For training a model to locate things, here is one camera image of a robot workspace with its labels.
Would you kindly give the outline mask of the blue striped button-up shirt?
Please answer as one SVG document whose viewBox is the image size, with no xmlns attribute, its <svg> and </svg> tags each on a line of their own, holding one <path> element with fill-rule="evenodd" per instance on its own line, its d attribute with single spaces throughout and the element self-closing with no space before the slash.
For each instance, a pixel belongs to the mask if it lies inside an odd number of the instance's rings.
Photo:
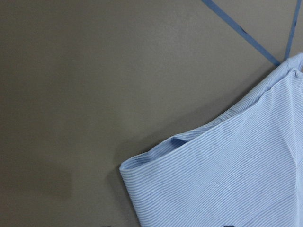
<svg viewBox="0 0 303 227">
<path fill-rule="evenodd" d="M 143 227 L 303 224 L 303 56 L 119 168 Z"/>
</svg>

